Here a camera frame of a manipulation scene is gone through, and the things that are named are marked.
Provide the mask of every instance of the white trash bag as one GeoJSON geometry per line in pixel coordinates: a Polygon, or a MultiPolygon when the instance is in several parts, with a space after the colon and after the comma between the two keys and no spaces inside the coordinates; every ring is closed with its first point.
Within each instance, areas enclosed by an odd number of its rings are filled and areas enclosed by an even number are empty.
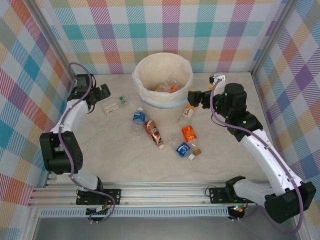
{"type": "Polygon", "coordinates": [[[179,120],[188,104],[188,91],[193,84],[193,72],[188,60],[173,53],[152,54],[139,62],[132,78],[149,119],[159,126],[168,126],[179,120]],[[173,93],[154,91],[171,79],[184,87],[173,93]]]}

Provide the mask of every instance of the white tabletop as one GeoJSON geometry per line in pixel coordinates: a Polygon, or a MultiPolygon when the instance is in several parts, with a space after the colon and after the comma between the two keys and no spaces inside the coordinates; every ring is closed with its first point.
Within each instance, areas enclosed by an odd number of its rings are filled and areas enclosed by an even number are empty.
{"type": "MultiPolygon", "coordinates": [[[[194,88],[206,91],[209,73],[194,74],[194,88]]],[[[270,139],[269,130],[250,73],[226,73],[226,83],[240,83],[247,92],[247,110],[254,114],[270,139]]],[[[96,75],[97,85],[106,83],[112,97],[129,96],[128,105],[105,115],[99,106],[83,119],[75,133],[83,153],[83,166],[103,182],[196,182],[226,181],[238,175],[267,180],[249,153],[224,127],[211,121],[211,111],[197,107],[192,126],[202,153],[193,161],[178,156],[167,146],[159,150],[145,132],[130,133],[134,112],[142,104],[130,74],[96,75]]],[[[164,141],[175,133],[183,139],[177,123],[158,126],[164,141]]],[[[61,176],[57,179],[66,181],[61,176]]]]}

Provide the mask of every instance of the blue label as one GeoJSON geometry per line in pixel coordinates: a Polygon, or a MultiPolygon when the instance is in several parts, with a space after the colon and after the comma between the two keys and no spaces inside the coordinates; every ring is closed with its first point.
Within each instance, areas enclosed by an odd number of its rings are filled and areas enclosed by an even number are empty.
{"type": "Polygon", "coordinates": [[[133,115],[133,121],[136,120],[136,119],[140,119],[142,120],[143,122],[145,122],[145,119],[146,119],[146,115],[141,112],[141,111],[137,111],[134,115],[133,115]]]}
{"type": "Polygon", "coordinates": [[[184,157],[186,153],[190,150],[190,147],[183,142],[180,146],[175,150],[181,157],[184,157]]]}

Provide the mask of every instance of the plaid wall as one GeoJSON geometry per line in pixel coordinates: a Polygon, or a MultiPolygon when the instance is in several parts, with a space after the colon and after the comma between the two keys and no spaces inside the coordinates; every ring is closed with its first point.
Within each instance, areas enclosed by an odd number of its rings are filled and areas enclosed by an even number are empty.
{"type": "Polygon", "coordinates": [[[248,72],[286,0],[37,0],[68,59],[129,74],[170,52],[195,73],[248,72]]]}
{"type": "Polygon", "coordinates": [[[317,188],[320,233],[320,0],[299,1],[255,81],[281,156],[317,188]]]}
{"type": "Polygon", "coordinates": [[[46,176],[39,136],[65,108],[71,81],[22,0],[0,3],[0,240],[14,240],[46,176]]]}

